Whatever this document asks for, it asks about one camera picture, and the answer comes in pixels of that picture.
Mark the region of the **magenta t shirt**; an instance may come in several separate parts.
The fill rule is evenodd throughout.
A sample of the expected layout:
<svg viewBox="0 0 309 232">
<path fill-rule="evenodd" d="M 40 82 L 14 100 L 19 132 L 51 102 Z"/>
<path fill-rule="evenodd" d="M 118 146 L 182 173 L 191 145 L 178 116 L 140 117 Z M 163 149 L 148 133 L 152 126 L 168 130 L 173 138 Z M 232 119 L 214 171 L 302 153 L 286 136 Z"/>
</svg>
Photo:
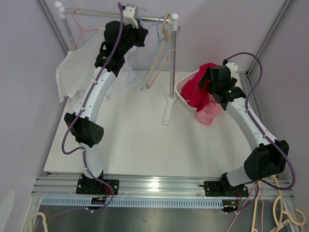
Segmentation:
<svg viewBox="0 0 309 232">
<path fill-rule="evenodd" d="M 184 85 L 181 90 L 181 96 L 189 106 L 196 108 L 197 112 L 209 103 L 209 93 L 206 89 L 200 89 L 198 84 L 207 68 L 214 66 L 216 66 L 214 63 L 206 63 L 200 66 L 198 72 Z"/>
</svg>

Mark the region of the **blue plastic hanger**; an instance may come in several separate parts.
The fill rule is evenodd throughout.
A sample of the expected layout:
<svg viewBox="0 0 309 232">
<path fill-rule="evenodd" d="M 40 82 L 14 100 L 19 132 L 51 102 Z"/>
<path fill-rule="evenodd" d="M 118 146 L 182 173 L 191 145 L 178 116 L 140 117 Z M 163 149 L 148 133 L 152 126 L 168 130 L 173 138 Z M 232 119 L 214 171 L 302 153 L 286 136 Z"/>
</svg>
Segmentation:
<svg viewBox="0 0 309 232">
<path fill-rule="evenodd" d="M 169 33 L 169 30 L 166 29 L 166 27 L 167 23 L 163 22 L 161 25 L 161 31 L 159 31 L 159 23 L 156 23 L 155 25 L 157 45 L 155 46 L 151 57 L 149 70 L 146 72 L 146 75 L 142 80 L 142 84 L 140 86 L 141 91 L 152 87 L 170 56 L 169 42 L 171 33 Z"/>
</svg>

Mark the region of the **beige plastic hanger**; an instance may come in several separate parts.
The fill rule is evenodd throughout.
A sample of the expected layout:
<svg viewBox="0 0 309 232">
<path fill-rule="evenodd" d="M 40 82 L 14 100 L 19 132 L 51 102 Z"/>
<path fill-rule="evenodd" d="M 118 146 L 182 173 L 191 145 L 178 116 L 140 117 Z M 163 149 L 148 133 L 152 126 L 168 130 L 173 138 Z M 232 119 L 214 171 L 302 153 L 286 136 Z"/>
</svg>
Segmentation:
<svg viewBox="0 0 309 232">
<path fill-rule="evenodd" d="M 170 57 L 172 32 L 178 32 L 181 28 L 178 26 L 178 19 L 177 13 L 166 14 L 162 18 L 161 35 L 158 36 L 158 45 L 152 57 L 150 70 L 145 77 L 146 89 L 152 87 Z"/>
</svg>

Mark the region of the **pink t shirt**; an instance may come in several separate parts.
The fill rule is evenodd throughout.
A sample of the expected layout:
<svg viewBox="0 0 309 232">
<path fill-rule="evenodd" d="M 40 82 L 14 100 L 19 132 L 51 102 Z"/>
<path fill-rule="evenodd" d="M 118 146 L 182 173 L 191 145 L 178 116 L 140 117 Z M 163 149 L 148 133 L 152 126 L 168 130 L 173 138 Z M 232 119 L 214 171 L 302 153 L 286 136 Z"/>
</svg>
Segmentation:
<svg viewBox="0 0 309 232">
<path fill-rule="evenodd" d="M 219 115 L 221 109 L 222 109 L 221 105 L 218 104 L 215 101 L 215 98 L 209 94 L 209 103 L 205 105 L 203 109 L 196 112 L 196 118 L 200 123 L 209 126 L 213 123 L 214 119 Z"/>
</svg>

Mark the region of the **pink wire hanger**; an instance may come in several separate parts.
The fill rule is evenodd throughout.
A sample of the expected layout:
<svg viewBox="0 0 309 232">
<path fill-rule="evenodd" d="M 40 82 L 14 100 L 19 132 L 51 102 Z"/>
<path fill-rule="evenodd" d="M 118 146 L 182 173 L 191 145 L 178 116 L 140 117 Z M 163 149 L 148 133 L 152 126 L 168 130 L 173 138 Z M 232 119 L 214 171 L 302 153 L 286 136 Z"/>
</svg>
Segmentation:
<svg viewBox="0 0 309 232">
<path fill-rule="evenodd" d="M 83 27 L 80 25 L 80 23 L 78 22 L 78 20 L 74 16 L 77 10 L 81 10 L 81 8 L 74 8 L 72 13 L 71 13 L 71 17 L 72 17 L 73 21 L 75 22 L 75 24 L 78 26 L 78 28 L 80 30 L 80 35 L 77 38 L 77 40 L 74 42 L 74 44 L 72 45 L 70 51 L 75 51 L 76 49 L 78 49 L 77 48 L 77 44 L 78 44 L 79 40 L 82 38 L 84 33 L 93 32 L 93 31 L 99 31 L 100 30 L 100 28 L 88 29 L 88 30 L 83 29 Z"/>
</svg>

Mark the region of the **pale pink tank top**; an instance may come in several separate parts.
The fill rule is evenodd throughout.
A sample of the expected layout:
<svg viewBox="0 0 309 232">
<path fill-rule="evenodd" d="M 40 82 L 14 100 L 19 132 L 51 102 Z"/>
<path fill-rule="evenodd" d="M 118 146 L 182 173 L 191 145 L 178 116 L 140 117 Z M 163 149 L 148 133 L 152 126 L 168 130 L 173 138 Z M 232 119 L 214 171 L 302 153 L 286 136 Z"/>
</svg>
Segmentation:
<svg viewBox="0 0 309 232">
<path fill-rule="evenodd" d="M 56 81 L 59 101 L 65 97 L 73 98 L 77 92 L 85 92 L 94 74 L 94 64 L 99 54 L 99 49 L 104 41 L 104 28 L 82 48 L 69 51 L 66 58 L 56 69 Z M 112 98 L 123 90 L 140 82 L 137 71 L 132 70 L 128 62 L 121 68 L 117 79 L 107 92 L 107 97 Z"/>
</svg>

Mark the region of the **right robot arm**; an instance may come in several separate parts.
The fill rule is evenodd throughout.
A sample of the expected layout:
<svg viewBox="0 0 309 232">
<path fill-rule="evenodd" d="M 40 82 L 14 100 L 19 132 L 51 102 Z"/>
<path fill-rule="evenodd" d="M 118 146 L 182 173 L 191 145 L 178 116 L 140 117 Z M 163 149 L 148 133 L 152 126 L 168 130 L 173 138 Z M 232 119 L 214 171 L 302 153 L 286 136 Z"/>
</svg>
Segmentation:
<svg viewBox="0 0 309 232">
<path fill-rule="evenodd" d="M 236 78 L 225 65 L 208 67 L 198 87 L 206 89 L 237 123 L 244 134 L 251 153 L 244 164 L 220 179 L 220 191 L 232 195 L 245 184 L 260 181 L 284 171 L 289 145 L 268 133 L 259 118 L 250 111 L 246 95 L 236 86 Z"/>
</svg>

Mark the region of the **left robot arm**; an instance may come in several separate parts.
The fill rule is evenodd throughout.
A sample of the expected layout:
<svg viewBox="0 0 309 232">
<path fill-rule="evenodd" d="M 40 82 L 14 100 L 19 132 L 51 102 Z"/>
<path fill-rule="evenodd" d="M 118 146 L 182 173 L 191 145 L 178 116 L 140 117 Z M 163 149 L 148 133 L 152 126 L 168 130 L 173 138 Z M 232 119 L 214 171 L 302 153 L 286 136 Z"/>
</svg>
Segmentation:
<svg viewBox="0 0 309 232">
<path fill-rule="evenodd" d="M 78 147 L 72 151 L 61 149 L 66 155 L 81 151 L 84 171 L 76 187 L 77 194 L 117 195 L 119 180 L 106 180 L 99 158 L 99 143 L 104 135 L 104 128 L 96 123 L 99 108 L 109 88 L 118 77 L 125 63 L 125 55 L 132 47 L 144 47 L 148 34 L 140 22 L 122 23 L 111 21 L 106 24 L 99 53 L 94 63 L 91 83 L 73 113 L 64 116 L 68 129 Z"/>
</svg>

